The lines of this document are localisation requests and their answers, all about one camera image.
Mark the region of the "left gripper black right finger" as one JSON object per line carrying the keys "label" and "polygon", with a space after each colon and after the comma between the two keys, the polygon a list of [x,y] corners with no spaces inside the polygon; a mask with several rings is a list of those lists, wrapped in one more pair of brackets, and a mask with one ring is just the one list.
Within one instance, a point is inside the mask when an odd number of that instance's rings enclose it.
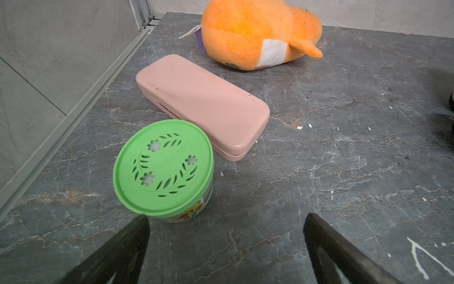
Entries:
{"label": "left gripper black right finger", "polygon": [[319,284],[340,284],[337,270],[352,284],[400,283],[317,214],[307,215],[303,234]]}

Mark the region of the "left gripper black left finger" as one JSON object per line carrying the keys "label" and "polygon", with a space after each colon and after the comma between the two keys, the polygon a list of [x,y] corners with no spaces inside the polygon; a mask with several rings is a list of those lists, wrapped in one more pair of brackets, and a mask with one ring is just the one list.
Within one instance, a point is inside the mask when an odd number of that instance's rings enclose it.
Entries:
{"label": "left gripper black left finger", "polygon": [[149,220],[139,215],[56,284],[136,284],[150,238]]}

